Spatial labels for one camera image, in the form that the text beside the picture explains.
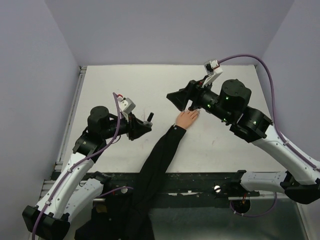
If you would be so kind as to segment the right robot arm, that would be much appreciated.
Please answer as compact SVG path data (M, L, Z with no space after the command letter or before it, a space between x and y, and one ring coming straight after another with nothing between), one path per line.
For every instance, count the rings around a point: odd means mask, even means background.
M183 111L188 101L190 110L204 109L229 126L238 138L262 149L285 171L252 172L239 170L230 183L230 191L241 196L245 192L268 191L281 193L291 200L308 205L320 198L320 169L311 158L304 162L299 156L306 154L293 150L283 141L275 124L263 112L248 105L252 91L238 79L226 80L220 93L216 94L203 80L191 80L185 88L167 94L167 99Z

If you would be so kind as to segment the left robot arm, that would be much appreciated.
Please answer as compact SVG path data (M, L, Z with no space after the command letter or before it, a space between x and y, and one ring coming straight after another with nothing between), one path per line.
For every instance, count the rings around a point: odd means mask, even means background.
M142 121L129 105L113 115L105 106L90 110L87 127L76 140L72 154L50 190L35 206L26 206L22 217L29 232L44 240L62 240L76 216L96 197L107 197L111 191L110 177L95 172L87 182L80 182L97 162L106 147L118 136L127 135L133 141L152 130L153 113Z

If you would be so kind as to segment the glitter nail polish bottle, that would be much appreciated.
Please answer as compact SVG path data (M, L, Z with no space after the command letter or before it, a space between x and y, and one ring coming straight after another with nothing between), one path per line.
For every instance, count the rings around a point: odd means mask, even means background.
M144 121L144 122L143 122L143 125L146 126L146 127L148 127L148 128L151 128L151 127L153 126L153 123L150 122L150 121Z

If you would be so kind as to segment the mannequin hand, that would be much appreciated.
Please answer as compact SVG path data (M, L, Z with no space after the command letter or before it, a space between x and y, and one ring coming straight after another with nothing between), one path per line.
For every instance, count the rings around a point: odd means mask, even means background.
M175 120L175 126L187 130L199 117L200 110L182 111Z

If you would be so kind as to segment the black sleeve forearm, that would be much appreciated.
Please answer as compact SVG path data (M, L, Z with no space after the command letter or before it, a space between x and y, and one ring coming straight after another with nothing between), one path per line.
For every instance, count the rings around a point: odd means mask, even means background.
M173 125L164 134L138 173L133 191L128 195L108 195L106 212L93 209L91 219L75 232L76 240L153 240L155 238L149 211L158 190L164 184L186 130Z

